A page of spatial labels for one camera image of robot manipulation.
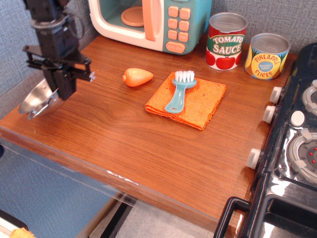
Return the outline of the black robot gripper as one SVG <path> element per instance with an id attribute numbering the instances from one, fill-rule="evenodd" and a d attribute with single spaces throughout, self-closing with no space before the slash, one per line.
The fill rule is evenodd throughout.
<path id="1" fill-rule="evenodd" d="M 76 92 L 76 79 L 92 82 L 91 60 L 78 51 L 79 40 L 71 27 L 37 28 L 38 45 L 25 45 L 28 66 L 42 69 L 52 91 L 66 101 Z"/>

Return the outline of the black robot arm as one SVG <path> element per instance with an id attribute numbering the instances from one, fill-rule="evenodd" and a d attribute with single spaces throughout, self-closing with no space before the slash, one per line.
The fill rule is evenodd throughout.
<path id="1" fill-rule="evenodd" d="M 25 45 L 29 67 L 42 70 L 52 91 L 65 101 L 76 92 L 76 80 L 92 82 L 91 60 L 79 52 L 75 16 L 66 0 L 26 0 L 38 45 Z"/>

